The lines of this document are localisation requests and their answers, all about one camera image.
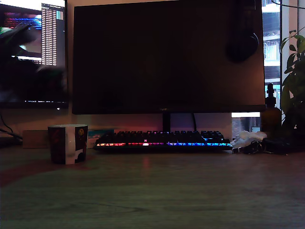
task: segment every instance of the logo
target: logo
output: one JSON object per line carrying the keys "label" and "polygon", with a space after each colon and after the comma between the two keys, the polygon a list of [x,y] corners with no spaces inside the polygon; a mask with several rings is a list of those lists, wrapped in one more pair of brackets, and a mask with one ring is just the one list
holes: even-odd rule
{"label": "logo", "polygon": [[80,129],[80,130],[78,131],[78,134],[79,134],[80,136],[83,136],[83,135],[84,135],[84,130],[83,130],[83,129]]}

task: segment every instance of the mug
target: mug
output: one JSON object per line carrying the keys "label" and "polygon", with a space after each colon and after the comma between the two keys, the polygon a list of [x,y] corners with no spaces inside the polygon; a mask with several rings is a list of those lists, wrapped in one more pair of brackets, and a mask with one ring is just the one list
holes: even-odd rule
{"label": "mug", "polygon": [[51,161],[71,165],[85,161],[87,125],[51,125],[48,127]]}

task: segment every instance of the cable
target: cable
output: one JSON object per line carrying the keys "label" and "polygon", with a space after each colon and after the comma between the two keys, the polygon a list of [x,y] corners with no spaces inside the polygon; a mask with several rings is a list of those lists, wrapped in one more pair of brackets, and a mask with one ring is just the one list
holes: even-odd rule
{"label": "cable", "polygon": [[13,133],[12,128],[10,128],[8,125],[5,124],[5,122],[4,122],[4,120],[3,120],[3,117],[2,117],[2,114],[0,114],[0,119],[1,119],[1,121],[3,122],[3,124],[4,124],[8,129],[10,129],[10,131]]}
{"label": "cable", "polygon": [[194,113],[192,113],[192,118],[193,118],[193,123],[194,123],[194,131],[197,131],[197,124],[196,124],[196,118],[195,118]]}
{"label": "cable", "polygon": [[6,131],[6,130],[2,130],[2,129],[0,129],[0,132],[3,132],[3,133],[5,133],[5,134],[8,134],[8,135],[10,135],[10,136],[13,136],[14,138],[18,138],[18,139],[22,140],[22,137],[19,136],[19,135],[17,135],[17,134],[10,133],[10,132],[8,132],[8,131]]}

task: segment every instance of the monitor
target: monitor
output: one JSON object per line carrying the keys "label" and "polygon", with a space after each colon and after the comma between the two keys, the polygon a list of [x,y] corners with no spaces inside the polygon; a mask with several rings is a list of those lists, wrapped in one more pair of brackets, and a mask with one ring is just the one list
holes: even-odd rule
{"label": "monitor", "polygon": [[255,4],[259,44],[243,62],[226,54],[235,0],[75,7],[72,112],[264,110],[262,10]]}
{"label": "monitor", "polygon": [[1,59],[0,107],[68,107],[66,6],[65,0],[0,0],[0,39],[24,27],[19,36],[28,39],[10,50],[11,60]]}

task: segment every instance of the keyboard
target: keyboard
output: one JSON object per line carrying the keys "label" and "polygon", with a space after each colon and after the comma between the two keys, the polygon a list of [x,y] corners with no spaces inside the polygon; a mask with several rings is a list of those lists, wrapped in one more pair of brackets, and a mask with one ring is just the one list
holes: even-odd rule
{"label": "keyboard", "polygon": [[232,150],[229,139],[219,131],[120,131],[96,140],[95,150]]}

